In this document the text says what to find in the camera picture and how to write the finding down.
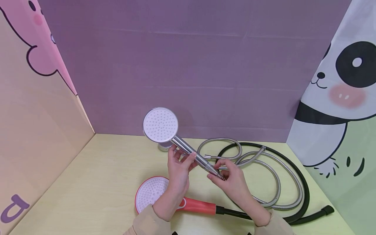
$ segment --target purple backdrop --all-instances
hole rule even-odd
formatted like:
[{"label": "purple backdrop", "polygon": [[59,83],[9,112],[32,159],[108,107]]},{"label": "purple backdrop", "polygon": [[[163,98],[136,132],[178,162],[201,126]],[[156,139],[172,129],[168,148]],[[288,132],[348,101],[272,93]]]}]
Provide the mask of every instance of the purple backdrop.
[{"label": "purple backdrop", "polygon": [[285,142],[350,0],[39,0],[96,133]]}]

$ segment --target yellow table surface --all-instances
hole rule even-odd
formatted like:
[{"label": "yellow table surface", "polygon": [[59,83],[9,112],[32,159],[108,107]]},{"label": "yellow table surface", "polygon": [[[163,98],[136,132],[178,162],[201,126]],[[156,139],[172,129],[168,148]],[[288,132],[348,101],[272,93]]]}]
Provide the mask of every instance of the yellow table surface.
[{"label": "yellow table surface", "polygon": [[[202,142],[200,139],[186,141],[194,148]],[[311,193],[306,215],[331,205],[286,144],[262,144],[289,157],[303,172]],[[228,143],[209,143],[202,153],[216,155],[226,145]],[[254,148],[245,147],[243,153],[250,150]],[[226,152],[226,156],[234,156],[235,151]],[[272,159],[265,156],[259,159],[270,164],[281,179],[282,193],[278,203],[294,202],[297,190],[288,173]],[[134,197],[138,187],[149,177],[168,177],[166,164],[167,153],[159,151],[157,145],[146,137],[96,134],[11,235],[120,235],[132,225],[136,216]],[[250,164],[243,167],[243,171],[254,196],[266,201],[274,197],[276,183],[266,168]],[[190,173],[190,188],[186,196],[238,210],[206,178],[206,172],[200,167]],[[288,216],[297,210],[280,214]],[[172,231],[179,235],[247,235],[248,232],[254,232],[253,222],[248,220],[229,215],[206,216],[181,211],[174,215],[171,226]],[[298,235],[354,234],[338,212],[309,224],[294,226],[293,229]]]}]

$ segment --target shower head nozzle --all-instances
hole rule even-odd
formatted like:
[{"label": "shower head nozzle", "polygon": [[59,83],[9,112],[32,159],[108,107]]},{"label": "shower head nozzle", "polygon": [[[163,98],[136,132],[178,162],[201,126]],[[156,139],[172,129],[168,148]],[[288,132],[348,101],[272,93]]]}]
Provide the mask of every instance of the shower head nozzle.
[{"label": "shower head nozzle", "polygon": [[170,141],[176,136],[178,128],[176,115],[167,108],[154,108],[144,118],[145,136],[157,143]]},{"label": "shower head nozzle", "polygon": [[156,200],[166,191],[168,179],[161,176],[151,177],[141,184],[135,197],[137,213],[141,213],[149,204]]}]

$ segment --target shower head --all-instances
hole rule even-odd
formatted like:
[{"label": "shower head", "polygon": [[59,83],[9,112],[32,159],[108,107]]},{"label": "shower head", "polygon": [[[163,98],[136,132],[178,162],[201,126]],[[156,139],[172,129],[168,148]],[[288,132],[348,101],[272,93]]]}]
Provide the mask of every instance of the shower head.
[{"label": "shower head", "polygon": [[140,213],[149,204],[154,204],[156,200],[166,191],[168,179],[155,176],[145,180],[138,188],[135,197],[135,207],[137,213]]},{"label": "shower head", "polygon": [[207,172],[224,180],[223,176],[203,156],[194,150],[187,142],[177,135],[179,123],[176,115],[167,108],[154,108],[150,110],[143,122],[143,131],[147,138],[157,143],[171,141],[179,149],[190,155],[196,152],[195,161]]},{"label": "shower head", "polygon": [[170,141],[176,136],[178,128],[176,115],[167,108],[154,108],[144,118],[144,134],[157,143]]},{"label": "shower head", "polygon": [[[135,196],[135,208],[137,213],[141,213],[150,204],[154,204],[158,198],[167,190],[168,178],[155,176],[145,180],[138,188]],[[184,197],[177,211],[191,211],[214,215],[216,205],[213,203],[194,200]]]}]

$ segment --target beige sleeve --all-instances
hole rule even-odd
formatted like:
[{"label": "beige sleeve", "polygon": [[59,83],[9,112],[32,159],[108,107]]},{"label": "beige sleeve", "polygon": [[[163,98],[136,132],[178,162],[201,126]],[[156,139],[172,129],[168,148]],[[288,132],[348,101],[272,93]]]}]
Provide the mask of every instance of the beige sleeve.
[{"label": "beige sleeve", "polygon": [[295,235],[291,226],[277,212],[271,210],[270,213],[269,224],[255,227],[255,235]]},{"label": "beige sleeve", "polygon": [[170,235],[171,225],[159,218],[152,205],[148,205],[133,221],[124,235]]}]

